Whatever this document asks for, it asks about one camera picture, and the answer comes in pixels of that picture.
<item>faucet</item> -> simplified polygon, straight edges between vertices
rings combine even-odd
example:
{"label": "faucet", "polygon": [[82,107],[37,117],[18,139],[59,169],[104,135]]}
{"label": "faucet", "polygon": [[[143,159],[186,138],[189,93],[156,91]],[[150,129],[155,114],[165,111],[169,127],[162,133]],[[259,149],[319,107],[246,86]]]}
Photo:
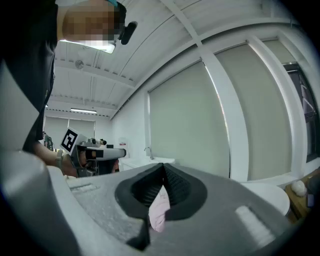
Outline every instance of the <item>faucet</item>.
{"label": "faucet", "polygon": [[144,148],[144,151],[146,151],[146,149],[149,149],[149,150],[150,150],[150,159],[151,159],[151,160],[155,159],[154,156],[152,155],[152,150],[151,150],[151,148],[148,147],[148,146],[146,146],[146,147]]}

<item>white ball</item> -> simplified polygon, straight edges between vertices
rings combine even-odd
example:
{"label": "white ball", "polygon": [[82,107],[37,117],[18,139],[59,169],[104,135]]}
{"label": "white ball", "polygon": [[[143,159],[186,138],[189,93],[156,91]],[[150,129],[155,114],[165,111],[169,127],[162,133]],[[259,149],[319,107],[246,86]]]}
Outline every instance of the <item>white ball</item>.
{"label": "white ball", "polygon": [[303,197],[307,193],[306,186],[301,180],[292,183],[291,189],[296,193],[298,197]]}

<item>wooden table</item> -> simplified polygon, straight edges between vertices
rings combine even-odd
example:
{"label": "wooden table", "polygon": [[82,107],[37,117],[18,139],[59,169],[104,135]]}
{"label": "wooden table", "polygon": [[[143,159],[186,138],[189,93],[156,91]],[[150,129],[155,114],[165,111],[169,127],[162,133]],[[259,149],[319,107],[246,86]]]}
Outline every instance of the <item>wooden table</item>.
{"label": "wooden table", "polygon": [[[301,181],[307,186],[309,179],[316,174],[320,174],[320,168],[314,170],[307,176],[303,177]],[[290,208],[294,212],[297,219],[304,218],[310,212],[310,208],[307,207],[307,195],[300,197],[291,189],[291,184],[285,186],[285,192],[290,199]]]}

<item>dark window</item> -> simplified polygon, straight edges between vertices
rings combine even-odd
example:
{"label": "dark window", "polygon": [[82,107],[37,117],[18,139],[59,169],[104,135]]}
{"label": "dark window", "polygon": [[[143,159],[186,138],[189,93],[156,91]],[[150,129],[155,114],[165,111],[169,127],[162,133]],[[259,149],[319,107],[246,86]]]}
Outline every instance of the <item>dark window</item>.
{"label": "dark window", "polygon": [[309,162],[320,155],[320,126],[317,105],[315,104],[310,85],[300,66],[297,63],[291,63],[285,64],[284,68],[294,83],[303,107],[308,143],[306,161]]}

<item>pink cloth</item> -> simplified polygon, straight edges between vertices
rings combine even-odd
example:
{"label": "pink cloth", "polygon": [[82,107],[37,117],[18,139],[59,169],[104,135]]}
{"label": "pink cloth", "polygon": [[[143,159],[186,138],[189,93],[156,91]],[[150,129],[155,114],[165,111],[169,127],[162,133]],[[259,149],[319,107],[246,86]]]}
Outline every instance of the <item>pink cloth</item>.
{"label": "pink cloth", "polygon": [[155,231],[162,232],[165,229],[165,212],[169,209],[169,196],[165,187],[162,186],[149,208],[150,224]]}

